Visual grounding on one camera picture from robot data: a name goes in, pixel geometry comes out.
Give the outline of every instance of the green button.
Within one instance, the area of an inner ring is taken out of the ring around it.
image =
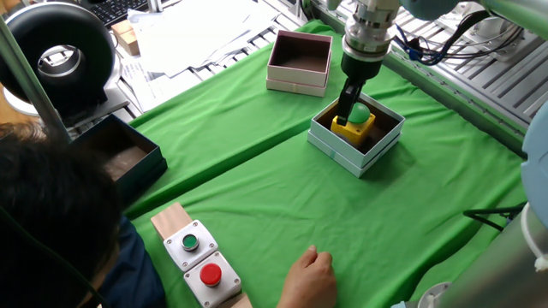
[[[187,252],[191,252],[194,249],[198,248],[200,242],[194,234],[187,234],[182,238],[182,249]]]
[[[356,103],[352,107],[352,112],[350,112],[348,121],[354,124],[365,123],[367,122],[367,120],[369,120],[370,115],[371,111],[369,111],[369,108],[367,108],[367,106],[362,103]]]

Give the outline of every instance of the green tablecloth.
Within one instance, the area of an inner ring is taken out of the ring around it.
[[[334,36],[325,98],[266,90],[270,44],[145,113],[131,124],[160,145],[169,168],[126,215],[133,218],[158,207],[303,132],[338,97],[346,80],[341,36],[320,21],[299,31]],[[394,77],[384,69],[366,89],[391,92],[383,85]]]
[[[466,245],[479,225],[464,210],[525,199],[519,157],[397,75],[381,78],[370,91],[407,121],[400,142],[361,179],[303,132],[165,205],[181,202],[209,228],[255,307],[275,306],[289,266],[311,244],[333,254],[345,308],[408,299],[453,256],[417,297],[466,269],[494,236],[483,230]],[[170,307],[198,307],[149,221],[165,206],[134,224]]]

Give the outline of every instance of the red button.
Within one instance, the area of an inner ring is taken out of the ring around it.
[[[200,270],[200,279],[208,287],[215,287],[219,284],[222,275],[221,268],[216,264],[206,264]]]

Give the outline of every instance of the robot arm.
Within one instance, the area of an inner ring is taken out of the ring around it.
[[[337,9],[341,0],[328,0],[329,9]],[[400,2],[411,14],[436,19],[450,12],[458,0],[359,0],[356,11],[347,20],[342,41],[342,71],[348,76],[337,108],[337,124],[345,126],[361,88],[380,70],[396,35],[394,19]]]
[[[327,0],[328,9],[337,9],[342,0]],[[548,1],[478,0],[492,13],[501,15],[548,39]],[[342,41],[342,71],[348,76],[337,108],[337,124],[345,126],[361,88],[380,70],[396,35],[394,19],[402,5],[423,20],[435,20],[449,13],[459,0],[357,0],[356,11],[348,18]]]

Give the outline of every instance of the cable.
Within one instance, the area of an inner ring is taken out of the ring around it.
[[[537,270],[537,272],[548,270],[548,259],[546,259],[545,254],[540,250],[540,248],[535,244],[533,240],[533,236],[531,235],[531,231],[529,230],[529,224],[527,221],[527,217],[529,215],[529,208],[531,206],[529,203],[525,205],[525,208],[523,208],[523,213],[521,213],[521,231],[523,232],[523,237],[525,237],[525,241],[527,242],[527,245],[533,252],[534,256],[537,258],[537,260],[534,262],[534,267]]]
[[[503,227],[497,225],[495,222],[491,222],[490,220],[481,217],[479,215],[492,215],[492,214],[499,214],[500,216],[509,219],[514,220],[514,218],[520,214],[520,212],[523,210],[525,204],[527,202],[522,202],[518,204],[517,206],[510,207],[510,208],[501,208],[501,209],[492,209],[492,210],[465,210],[462,214],[466,217],[472,218],[475,221],[482,222],[490,227],[495,228],[496,230],[502,232],[504,230]]]
[[[305,11],[305,7],[304,7],[304,1],[303,0],[300,0],[299,1],[300,5],[301,5],[301,11],[302,11],[302,14],[304,14],[306,16],[306,18],[310,21],[311,19],[316,19],[316,17],[314,16],[314,12],[313,12],[313,9],[310,8],[310,14],[312,15],[312,17],[308,16],[307,12]]]
[[[40,243],[32,235],[30,235],[15,219],[2,207],[0,206],[0,218],[4,220],[9,226],[17,232],[20,237],[22,237],[29,244],[37,247],[41,252],[48,255],[50,258],[58,262],[64,269],[66,269],[74,278],[76,278],[82,285],[86,286],[88,291],[91,292],[93,297],[99,301],[103,308],[110,308],[106,300],[95,290],[91,283],[84,277],[77,269],[75,269],[72,264],[67,260],[59,256],[56,252],[52,251],[48,246]]]
[[[409,54],[409,58],[413,61],[417,61],[421,64],[424,64],[426,66],[433,66],[439,64],[443,59],[471,59],[475,57],[480,56],[486,56],[493,52],[496,52],[498,50],[501,50],[502,48],[508,46],[509,44],[512,44],[514,40],[516,40],[521,32],[523,31],[522,28],[517,28],[501,45],[499,45],[497,48],[489,51],[479,51],[477,53],[473,54],[456,54],[456,53],[449,53],[450,48],[453,46],[453,44],[471,27],[473,27],[478,22],[490,17],[491,15],[487,11],[479,11],[474,12],[470,15],[467,15],[462,19],[461,23],[457,27],[455,33],[445,42],[443,45],[443,48],[441,51],[435,51],[430,49],[429,46],[427,48],[423,48],[420,46],[420,40],[424,39],[421,37],[413,38],[412,40],[408,40],[405,32],[401,27],[396,25],[397,30],[402,35],[401,38],[395,37],[394,40],[397,44],[402,47],[403,50],[405,50]]]
[[[112,35],[112,37],[113,37],[114,39],[116,39],[116,45],[114,46],[114,49],[115,49],[116,47],[118,47],[118,45],[119,45],[120,42],[118,41],[118,37],[117,37],[116,35],[114,35],[114,33],[110,33],[110,35]]]
[[[518,26],[516,25],[512,25],[510,27],[508,27],[508,29],[506,31],[504,31],[503,33],[500,33],[498,34],[497,36],[494,36],[492,38],[489,38],[489,39],[486,39],[485,41],[482,41],[482,42],[478,42],[478,43],[471,43],[471,44],[453,44],[452,47],[470,47],[470,46],[477,46],[477,45],[481,45],[481,44],[487,44],[489,42],[491,42],[492,40],[494,39],[498,39],[498,38],[501,38],[503,37],[504,35],[506,35],[507,33],[509,33],[510,31],[512,30],[515,30],[516,28],[519,28]],[[435,41],[432,41],[430,39],[427,39],[427,38],[424,38],[422,36],[418,36],[410,31],[407,31],[405,29],[402,29],[407,35],[413,35],[415,36],[416,38],[420,38],[420,39],[423,39],[425,41],[425,43],[430,43],[430,44],[434,44],[434,45],[444,45],[445,43],[440,43],[440,42],[435,42]]]

